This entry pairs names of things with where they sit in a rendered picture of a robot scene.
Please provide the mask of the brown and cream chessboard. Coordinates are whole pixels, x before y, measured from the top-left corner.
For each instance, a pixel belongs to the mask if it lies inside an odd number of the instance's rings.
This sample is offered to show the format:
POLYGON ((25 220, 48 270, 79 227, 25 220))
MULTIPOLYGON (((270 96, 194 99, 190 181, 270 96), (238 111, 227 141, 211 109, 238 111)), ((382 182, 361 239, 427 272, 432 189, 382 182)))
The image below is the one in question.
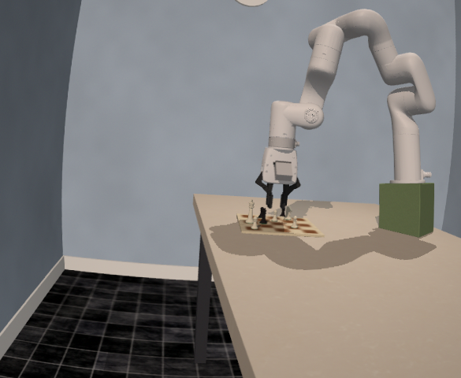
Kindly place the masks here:
POLYGON ((306 236, 306 237, 325 237, 307 218, 297 217, 296 225, 298 228, 291 228, 293 217, 291 220, 285 220, 285 217, 277 217, 278 221, 271 221, 273 216, 266 216, 267 224, 260 224, 262 218, 257 217, 258 229, 252 229, 253 224, 246 223, 248 214, 237 213, 241 233, 260 234, 260 235, 290 235, 290 236, 306 236))

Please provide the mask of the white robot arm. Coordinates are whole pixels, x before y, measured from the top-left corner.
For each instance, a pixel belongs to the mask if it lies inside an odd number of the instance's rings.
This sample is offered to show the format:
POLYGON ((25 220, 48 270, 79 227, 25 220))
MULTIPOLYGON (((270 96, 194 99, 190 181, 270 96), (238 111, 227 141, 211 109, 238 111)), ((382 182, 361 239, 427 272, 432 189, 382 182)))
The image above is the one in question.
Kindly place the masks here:
POLYGON ((425 183, 423 179, 432 174, 421 169, 419 129, 412 116, 434 111, 433 88, 422 59, 415 53, 398 55, 385 20, 370 9, 352 11, 310 32, 308 43, 313 51, 300 102, 272 103, 268 146, 294 149, 299 146, 296 126, 311 130, 322 124, 322 109, 344 42, 364 35, 384 82, 414 85, 397 88, 387 97, 394 155, 394 180, 390 183, 425 183))

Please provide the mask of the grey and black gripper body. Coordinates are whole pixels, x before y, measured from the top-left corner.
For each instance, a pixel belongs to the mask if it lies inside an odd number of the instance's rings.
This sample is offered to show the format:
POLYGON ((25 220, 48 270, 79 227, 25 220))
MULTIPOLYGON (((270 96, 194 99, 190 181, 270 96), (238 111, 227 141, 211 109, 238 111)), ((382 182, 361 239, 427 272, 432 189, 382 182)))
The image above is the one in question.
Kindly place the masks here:
POLYGON ((276 184, 295 184, 297 181, 297 153, 292 148, 283 148, 268 146, 264 150, 262 158, 262 179, 266 183, 276 184), (271 156, 270 156, 271 155, 271 156), (293 177, 291 181, 275 180, 274 162, 275 161, 289 161, 292 163, 293 177), (267 171, 266 171, 267 170, 267 171))

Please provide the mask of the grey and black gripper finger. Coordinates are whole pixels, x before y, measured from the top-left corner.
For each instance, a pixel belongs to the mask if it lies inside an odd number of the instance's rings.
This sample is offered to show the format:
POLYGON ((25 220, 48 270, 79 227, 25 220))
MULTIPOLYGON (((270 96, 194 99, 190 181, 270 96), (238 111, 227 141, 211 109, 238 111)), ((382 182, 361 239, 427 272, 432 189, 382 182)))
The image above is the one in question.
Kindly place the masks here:
POLYGON ((266 192, 266 204, 267 204, 267 207, 269 209, 272 208, 272 204, 273 204, 273 195, 272 195, 272 189, 273 189, 273 183, 267 183, 267 185, 265 185, 263 182, 262 182, 262 172, 260 173, 260 175, 258 176, 257 180, 255 181, 255 183, 257 185, 259 185, 260 187, 262 187, 264 189, 264 191, 266 192))
POLYGON ((299 179, 297 177, 297 181, 295 184, 293 184, 292 186, 289 186, 289 184, 283 184, 283 194, 281 195, 281 204, 280 204, 280 207, 282 209, 284 209, 287 205, 287 201, 288 201, 288 195, 296 188, 300 187, 300 182, 299 182, 299 179), (285 191, 284 191, 284 186, 285 186, 285 191))

